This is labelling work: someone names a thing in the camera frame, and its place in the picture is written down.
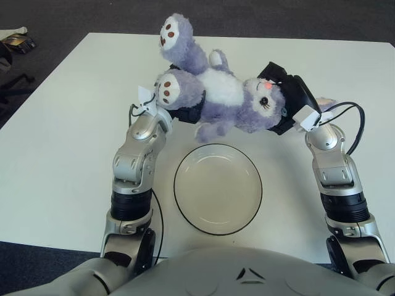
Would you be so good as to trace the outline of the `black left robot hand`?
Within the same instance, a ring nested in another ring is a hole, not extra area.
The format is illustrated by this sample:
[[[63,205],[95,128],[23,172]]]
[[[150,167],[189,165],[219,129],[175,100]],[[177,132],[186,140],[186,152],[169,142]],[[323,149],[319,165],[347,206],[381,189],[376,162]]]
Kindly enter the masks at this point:
[[[177,110],[169,110],[172,119],[180,122],[196,124],[201,119],[201,112],[206,100],[206,92],[203,91],[201,101],[192,107],[180,107]]]

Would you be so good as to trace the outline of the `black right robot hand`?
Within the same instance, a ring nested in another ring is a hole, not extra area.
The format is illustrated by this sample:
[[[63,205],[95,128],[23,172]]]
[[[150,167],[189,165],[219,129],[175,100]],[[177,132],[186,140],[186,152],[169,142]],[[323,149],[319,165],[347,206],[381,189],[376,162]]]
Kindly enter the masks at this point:
[[[285,106],[281,108],[281,120],[270,128],[270,131],[282,135],[295,123],[302,125],[304,120],[309,121],[306,127],[302,126],[302,129],[306,131],[317,126],[322,111],[300,76],[289,75],[283,67],[269,62],[257,77],[273,81],[280,87],[285,98]]]

